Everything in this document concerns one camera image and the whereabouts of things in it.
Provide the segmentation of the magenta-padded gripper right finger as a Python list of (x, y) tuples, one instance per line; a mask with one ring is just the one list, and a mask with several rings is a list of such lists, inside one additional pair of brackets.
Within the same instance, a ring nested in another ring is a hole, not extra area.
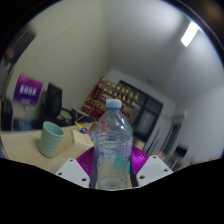
[(147, 155), (133, 146), (130, 158), (130, 182), (133, 188), (146, 186), (173, 171), (157, 156)]

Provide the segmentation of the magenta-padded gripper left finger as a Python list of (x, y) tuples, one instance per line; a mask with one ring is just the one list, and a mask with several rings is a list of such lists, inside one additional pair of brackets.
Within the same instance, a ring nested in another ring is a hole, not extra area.
[(96, 170), (94, 169), (94, 148), (86, 150), (77, 159), (69, 158), (55, 173), (67, 181), (84, 188), (96, 186)]

